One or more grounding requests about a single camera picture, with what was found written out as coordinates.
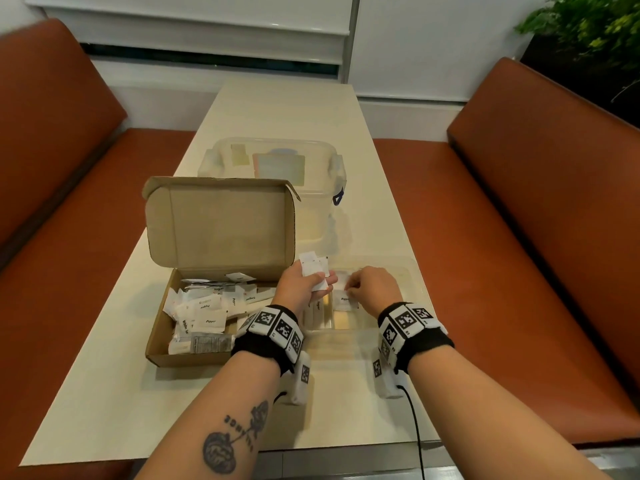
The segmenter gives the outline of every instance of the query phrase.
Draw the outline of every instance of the orange leather bench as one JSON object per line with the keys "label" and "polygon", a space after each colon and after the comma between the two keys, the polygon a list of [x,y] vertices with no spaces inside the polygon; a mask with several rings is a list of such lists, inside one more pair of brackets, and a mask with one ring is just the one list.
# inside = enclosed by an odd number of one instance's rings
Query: orange leather bench
{"label": "orange leather bench", "polygon": [[148,177],[192,132],[127,114],[67,28],[0,38],[0,477],[15,469],[145,228]]}
{"label": "orange leather bench", "polygon": [[374,142],[458,350],[574,444],[640,438],[640,132],[502,59],[448,134]]}

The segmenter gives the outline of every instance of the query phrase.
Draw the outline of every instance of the table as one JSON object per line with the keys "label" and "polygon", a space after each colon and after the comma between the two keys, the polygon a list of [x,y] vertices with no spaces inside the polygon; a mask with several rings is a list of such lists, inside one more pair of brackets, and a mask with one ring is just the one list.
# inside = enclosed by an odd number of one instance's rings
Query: table
{"label": "table", "polygon": [[[350,86],[228,79],[175,174],[195,176],[205,151],[230,136],[331,143],[344,157],[348,184],[334,213],[337,238],[326,243],[327,252],[414,258]],[[158,369],[144,357],[169,273],[151,261],[143,233],[22,465],[146,458],[215,374],[215,367]],[[426,293],[420,275],[416,279],[416,286]],[[276,405],[263,450],[415,441],[406,400],[385,401],[375,395],[370,367],[357,351],[349,360],[316,359],[309,404]],[[422,439],[437,440],[413,396]],[[411,448],[416,455],[415,445]]]}

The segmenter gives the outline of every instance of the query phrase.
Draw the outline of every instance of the brown leather backrest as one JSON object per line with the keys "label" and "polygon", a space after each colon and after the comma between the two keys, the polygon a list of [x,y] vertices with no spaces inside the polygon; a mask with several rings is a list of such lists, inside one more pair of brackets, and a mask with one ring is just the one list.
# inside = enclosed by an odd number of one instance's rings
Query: brown leather backrest
{"label": "brown leather backrest", "polygon": [[0,37],[0,244],[126,118],[59,20]]}
{"label": "brown leather backrest", "polygon": [[640,131],[501,59],[448,133],[640,383]]}

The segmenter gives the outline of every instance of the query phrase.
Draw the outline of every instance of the tattoo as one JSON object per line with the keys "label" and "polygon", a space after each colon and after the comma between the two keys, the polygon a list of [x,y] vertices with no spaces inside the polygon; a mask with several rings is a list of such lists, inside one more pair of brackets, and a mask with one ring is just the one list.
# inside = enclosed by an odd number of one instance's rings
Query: tattoo
{"label": "tattoo", "polygon": [[[212,433],[207,436],[202,446],[202,456],[207,466],[217,474],[227,475],[236,469],[236,455],[233,443],[244,438],[249,451],[253,452],[253,440],[258,439],[260,433],[267,424],[269,404],[261,402],[251,410],[249,428],[245,429],[236,419],[227,415],[225,423],[231,428],[231,433]],[[234,439],[231,434],[239,433]]]}

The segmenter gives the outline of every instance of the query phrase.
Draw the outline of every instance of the plastic container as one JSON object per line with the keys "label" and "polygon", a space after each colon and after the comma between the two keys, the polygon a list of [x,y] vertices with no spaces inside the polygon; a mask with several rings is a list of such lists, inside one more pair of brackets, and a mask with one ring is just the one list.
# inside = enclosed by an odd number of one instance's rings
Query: plastic container
{"label": "plastic container", "polygon": [[225,138],[205,152],[199,177],[283,178],[300,195],[296,239],[317,241],[347,185],[342,156],[321,141]]}
{"label": "plastic container", "polygon": [[[418,264],[407,257],[329,256],[329,268],[352,273],[364,266],[384,267],[397,281],[403,298],[421,303],[434,316],[431,299]],[[378,346],[378,322],[362,307],[350,312],[333,311],[331,295],[324,297],[324,322],[315,328],[302,326],[305,350],[312,358],[368,357]]]}

